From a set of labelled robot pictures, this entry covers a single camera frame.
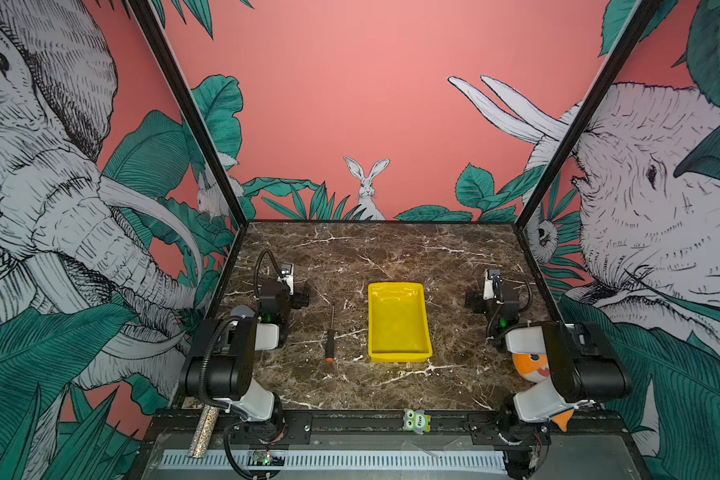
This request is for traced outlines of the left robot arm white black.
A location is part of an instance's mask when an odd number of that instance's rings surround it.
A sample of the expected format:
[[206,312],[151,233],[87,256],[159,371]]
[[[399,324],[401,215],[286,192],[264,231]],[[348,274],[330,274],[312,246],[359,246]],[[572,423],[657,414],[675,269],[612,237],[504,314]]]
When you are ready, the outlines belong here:
[[310,291],[267,280],[261,294],[255,309],[238,305],[219,320],[201,323],[179,386],[184,395],[236,415],[261,443],[272,444],[287,426],[279,396],[254,379],[255,354],[285,346],[290,314],[309,305]]

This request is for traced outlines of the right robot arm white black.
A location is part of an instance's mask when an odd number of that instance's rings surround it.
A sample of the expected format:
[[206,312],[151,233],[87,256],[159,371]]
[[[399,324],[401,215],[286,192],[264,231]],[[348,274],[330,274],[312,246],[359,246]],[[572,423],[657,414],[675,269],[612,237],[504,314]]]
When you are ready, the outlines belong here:
[[497,277],[487,279],[480,291],[469,289],[465,307],[486,318],[489,343],[510,354],[515,370],[532,383],[507,397],[496,414],[505,444],[539,444],[549,424],[566,430],[575,411],[630,395],[632,380],[599,325],[522,322],[529,305]]

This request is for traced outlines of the black orange screwdriver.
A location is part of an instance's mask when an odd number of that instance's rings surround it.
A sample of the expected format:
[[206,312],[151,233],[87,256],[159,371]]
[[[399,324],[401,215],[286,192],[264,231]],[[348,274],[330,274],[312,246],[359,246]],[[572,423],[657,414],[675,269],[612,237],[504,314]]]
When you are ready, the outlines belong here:
[[326,342],[324,346],[324,358],[327,362],[334,362],[335,361],[335,328],[334,328],[334,322],[335,322],[335,306],[331,306],[331,316],[330,316],[330,322],[329,322],[329,328],[326,332]]

